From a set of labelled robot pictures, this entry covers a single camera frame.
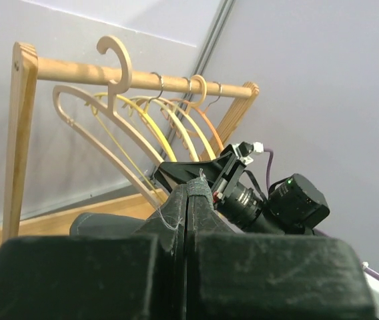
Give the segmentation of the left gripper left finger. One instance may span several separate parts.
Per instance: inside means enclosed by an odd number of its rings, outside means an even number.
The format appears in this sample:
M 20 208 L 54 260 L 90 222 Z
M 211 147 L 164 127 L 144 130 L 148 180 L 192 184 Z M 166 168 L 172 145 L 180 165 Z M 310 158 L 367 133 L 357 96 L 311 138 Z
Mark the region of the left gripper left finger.
M 184 186 L 135 233 L 0 246 L 0 319 L 180 319 Z

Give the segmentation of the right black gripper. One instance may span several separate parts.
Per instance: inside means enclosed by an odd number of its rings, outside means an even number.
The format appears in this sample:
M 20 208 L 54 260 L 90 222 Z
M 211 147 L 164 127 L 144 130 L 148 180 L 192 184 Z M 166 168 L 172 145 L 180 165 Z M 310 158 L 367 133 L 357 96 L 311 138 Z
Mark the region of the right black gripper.
M 155 179 L 171 192 L 174 185 L 203 176 L 213 193 L 214 207 L 237 227 L 266 226 L 266 196 L 251 171 L 231 149 L 210 161 L 167 162 L 155 170 Z

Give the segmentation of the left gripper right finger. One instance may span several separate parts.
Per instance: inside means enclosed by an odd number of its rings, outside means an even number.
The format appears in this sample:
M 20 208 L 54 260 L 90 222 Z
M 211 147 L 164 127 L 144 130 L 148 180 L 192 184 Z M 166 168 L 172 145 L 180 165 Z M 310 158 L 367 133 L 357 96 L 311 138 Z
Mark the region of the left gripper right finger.
M 374 319 L 360 260 L 342 240 L 235 233 L 205 197 L 187 202 L 188 319 Z

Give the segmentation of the grey t shirt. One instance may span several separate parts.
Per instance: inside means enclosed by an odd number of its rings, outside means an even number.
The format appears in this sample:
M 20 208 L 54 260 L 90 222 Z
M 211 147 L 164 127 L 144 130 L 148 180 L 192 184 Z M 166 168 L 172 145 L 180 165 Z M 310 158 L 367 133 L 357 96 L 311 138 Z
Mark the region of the grey t shirt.
M 207 200 L 208 209 L 210 211 L 214 210 L 212 191 L 204 176 L 188 181 L 186 189 L 189 196 L 204 197 Z M 69 228 L 69 234 L 86 237 L 128 236 L 138 230 L 145 222 L 146 220 L 135 217 L 84 212 L 75 218 Z

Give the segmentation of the wooden hanger blue shirt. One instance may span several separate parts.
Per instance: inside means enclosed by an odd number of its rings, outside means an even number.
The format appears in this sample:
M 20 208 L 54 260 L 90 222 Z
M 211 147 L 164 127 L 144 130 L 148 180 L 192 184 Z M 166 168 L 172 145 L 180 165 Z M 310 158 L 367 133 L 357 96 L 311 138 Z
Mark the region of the wooden hanger blue shirt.
M 156 75 L 158 77 L 158 79 L 159 79 L 159 82 L 160 82 L 160 85 L 161 85 L 161 90 L 160 90 L 159 96 L 157 96 L 157 97 L 135 96 L 135 97 L 132 97 L 131 99 L 128 99 L 127 97 L 124 97 L 123 95 L 116 95 L 115 98 L 113 98 L 113 111 L 114 112 L 116 111 L 116 106 L 115 106 L 116 100 L 124 102 L 124 104 L 122 105 L 122 108 L 124 108 L 124 109 L 127 108 L 128 117 L 129 117 L 129 120 L 132 123 L 132 127 L 140 135 L 142 135 L 141 131 L 139 130 L 139 127 L 135 124 L 135 121 L 132 119 L 133 112 L 136 111 L 136 113 L 139 115 L 140 120 L 146 126 L 146 128 L 149 129 L 149 131 L 151 132 L 151 134 L 155 137 L 155 139 L 157 140 L 157 142 L 160 144 L 162 150 L 165 151 L 166 155 L 169 156 L 169 158 L 172 161 L 176 161 L 177 159 L 175 157 L 175 154 L 174 154 L 174 152 L 173 152 L 173 150 L 172 150 L 172 148 L 171 148 L 168 140 L 166 139 L 165 135 L 162 133 L 162 131 L 160 130 L 160 128 L 157 126 L 156 122 L 148 114 L 148 107 L 149 107 L 149 104 L 152 101 L 155 102 L 155 103 L 157 103 L 157 104 L 159 104 L 160 107 L 164 106 L 164 104 L 159 101 L 159 98 L 161 97 L 161 95 L 163 93 L 163 89 L 164 89 L 164 80 L 163 80 L 163 77 L 160 74 L 156 73 L 156 72 L 152 72 L 151 74 Z M 102 97 L 105 97 L 107 95 L 108 95 L 107 92 L 99 92 L 99 93 L 95 93 L 93 96 L 96 97 L 96 98 L 98 98 L 101 101 Z M 112 137 L 112 139 L 115 141 L 115 144 L 119 147 L 119 149 L 121 150 L 121 152 L 130 161 L 130 163 L 133 165 L 133 167 L 137 170 L 137 172 L 139 174 L 142 174 L 142 172 L 139 169 L 139 167 L 134 162 L 132 162 L 133 160 L 123 150 L 123 148 L 121 147 L 121 145 L 115 140 L 115 138 Z M 171 192 L 171 187 L 172 186 L 169 185 L 169 183 L 165 180 L 165 178 L 164 179 L 162 178 L 163 180 L 161 180 L 160 177 L 156 178 L 156 179 L 169 192 Z

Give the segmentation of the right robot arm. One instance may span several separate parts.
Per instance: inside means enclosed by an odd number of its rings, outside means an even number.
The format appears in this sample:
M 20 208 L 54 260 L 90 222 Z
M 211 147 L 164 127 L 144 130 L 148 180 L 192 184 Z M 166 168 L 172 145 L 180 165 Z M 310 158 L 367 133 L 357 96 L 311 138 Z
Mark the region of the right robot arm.
M 329 215 L 300 174 L 246 187 L 247 153 L 164 162 L 160 217 L 180 238 L 182 319 L 379 319 L 379 274 L 316 231 Z

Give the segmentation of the wooden clothes rack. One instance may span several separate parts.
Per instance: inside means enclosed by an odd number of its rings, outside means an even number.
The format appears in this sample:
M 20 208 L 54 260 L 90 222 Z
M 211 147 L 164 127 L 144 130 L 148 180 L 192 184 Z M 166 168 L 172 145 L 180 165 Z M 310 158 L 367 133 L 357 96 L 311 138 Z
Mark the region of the wooden clothes rack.
M 83 40 L 0 41 L 0 246 L 25 235 L 65 235 L 82 201 L 131 185 L 131 200 L 151 209 L 155 192 L 144 173 L 168 157 L 142 123 L 133 127 L 116 95 L 162 98 L 177 105 L 187 92 L 229 103 L 218 129 L 197 132 L 200 159 L 220 152 L 258 96 L 251 81 L 227 83 L 192 75 L 196 48 L 173 41 L 135 40 L 113 35 Z M 95 93 L 107 92 L 100 101 Z M 115 144 L 133 160 L 139 174 Z

